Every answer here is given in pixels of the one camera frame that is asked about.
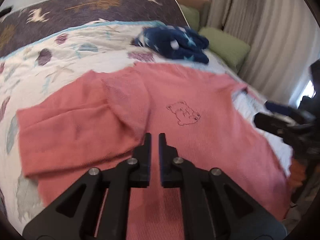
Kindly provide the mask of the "green pillow near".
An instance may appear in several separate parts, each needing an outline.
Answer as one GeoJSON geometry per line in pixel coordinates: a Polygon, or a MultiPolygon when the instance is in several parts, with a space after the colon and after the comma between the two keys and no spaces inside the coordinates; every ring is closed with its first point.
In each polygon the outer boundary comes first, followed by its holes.
{"type": "Polygon", "coordinates": [[[249,44],[220,29],[212,27],[201,28],[199,34],[208,39],[210,51],[223,59],[234,72],[239,72],[251,49],[249,44]]]}

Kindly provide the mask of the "navy star fleece garment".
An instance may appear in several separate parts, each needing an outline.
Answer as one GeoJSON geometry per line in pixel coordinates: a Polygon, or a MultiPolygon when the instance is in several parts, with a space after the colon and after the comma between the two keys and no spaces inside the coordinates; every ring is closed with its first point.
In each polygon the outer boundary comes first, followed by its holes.
{"type": "Polygon", "coordinates": [[[189,27],[164,25],[144,28],[131,44],[149,48],[167,59],[209,63],[204,53],[209,47],[208,39],[189,27]]]}

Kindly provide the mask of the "green pillow far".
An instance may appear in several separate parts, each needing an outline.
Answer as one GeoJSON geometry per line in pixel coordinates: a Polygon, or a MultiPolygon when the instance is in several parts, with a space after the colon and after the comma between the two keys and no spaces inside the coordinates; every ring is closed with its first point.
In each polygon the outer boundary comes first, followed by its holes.
{"type": "Polygon", "coordinates": [[[200,27],[200,13],[199,13],[199,11],[197,9],[187,7],[182,4],[180,4],[180,8],[184,14],[186,21],[189,24],[189,27],[191,27],[195,31],[198,31],[199,27],[200,27]]]}

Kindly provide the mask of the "white sea-pattern quilt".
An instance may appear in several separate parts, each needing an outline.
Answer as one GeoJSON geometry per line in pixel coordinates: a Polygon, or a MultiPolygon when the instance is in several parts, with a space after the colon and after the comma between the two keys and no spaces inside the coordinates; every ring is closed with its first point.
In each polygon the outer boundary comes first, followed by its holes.
{"type": "Polygon", "coordinates": [[[17,232],[42,209],[37,184],[22,175],[16,112],[42,102],[89,70],[114,72],[140,62],[164,62],[130,45],[149,22],[90,22],[24,46],[1,58],[1,210],[17,232]]]}

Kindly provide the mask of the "pink knit sweater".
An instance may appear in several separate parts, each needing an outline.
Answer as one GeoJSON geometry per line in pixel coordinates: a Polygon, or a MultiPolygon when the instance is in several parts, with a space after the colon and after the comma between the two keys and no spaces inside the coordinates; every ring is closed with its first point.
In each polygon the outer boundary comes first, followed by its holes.
{"type": "Polygon", "coordinates": [[[159,181],[158,135],[204,170],[223,170],[283,219],[290,193],[267,139],[234,107],[248,86],[227,74],[178,64],[142,63],[87,72],[42,103],[17,111],[23,175],[50,204],[89,168],[114,167],[152,135],[151,181],[130,197],[128,239],[183,239],[178,189],[159,181]]]}

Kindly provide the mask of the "green pillow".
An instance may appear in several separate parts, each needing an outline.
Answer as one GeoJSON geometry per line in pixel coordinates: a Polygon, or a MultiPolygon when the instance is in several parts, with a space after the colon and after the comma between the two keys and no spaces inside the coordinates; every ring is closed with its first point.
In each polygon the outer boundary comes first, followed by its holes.
{"type": "Polygon", "coordinates": [[[220,29],[212,27],[201,28],[199,34],[208,39],[210,51],[223,59],[234,72],[239,72],[251,49],[249,44],[220,29]]]}
{"type": "Polygon", "coordinates": [[[198,31],[199,27],[200,27],[200,13],[199,13],[199,11],[197,9],[187,7],[182,4],[180,4],[180,8],[184,14],[186,21],[189,24],[189,27],[191,27],[195,31],[198,31]]]}

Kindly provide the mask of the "striped beige curtain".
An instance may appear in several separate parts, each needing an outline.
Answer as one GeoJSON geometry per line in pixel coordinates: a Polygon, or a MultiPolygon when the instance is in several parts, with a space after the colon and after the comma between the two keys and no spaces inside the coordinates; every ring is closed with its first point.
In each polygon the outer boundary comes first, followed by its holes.
{"type": "Polygon", "coordinates": [[[244,41],[239,76],[276,102],[297,105],[319,58],[319,25],[304,0],[209,0],[207,25],[244,41]]]}

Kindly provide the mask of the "dark purple deer mattress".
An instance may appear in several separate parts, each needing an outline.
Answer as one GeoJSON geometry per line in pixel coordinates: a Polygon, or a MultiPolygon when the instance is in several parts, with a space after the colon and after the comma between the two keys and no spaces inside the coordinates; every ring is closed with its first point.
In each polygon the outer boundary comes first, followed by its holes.
{"type": "Polygon", "coordinates": [[[103,20],[187,25],[176,0],[46,0],[1,18],[1,56],[67,28],[103,20]]]}

